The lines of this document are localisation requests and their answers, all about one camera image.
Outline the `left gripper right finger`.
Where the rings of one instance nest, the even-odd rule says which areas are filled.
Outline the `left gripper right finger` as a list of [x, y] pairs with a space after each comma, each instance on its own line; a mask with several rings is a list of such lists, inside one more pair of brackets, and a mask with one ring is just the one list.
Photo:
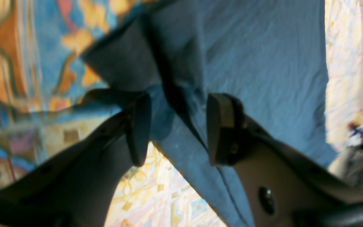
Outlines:
[[210, 163], [236, 171], [256, 227], [363, 227], [363, 192], [273, 138], [239, 99], [209, 94], [206, 120]]

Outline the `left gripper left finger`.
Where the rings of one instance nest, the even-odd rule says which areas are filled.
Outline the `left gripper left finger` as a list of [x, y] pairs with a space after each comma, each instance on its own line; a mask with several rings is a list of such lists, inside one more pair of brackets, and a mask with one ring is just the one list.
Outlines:
[[144, 165], [152, 105], [146, 93], [79, 143], [0, 190], [0, 225], [102, 227], [127, 171]]

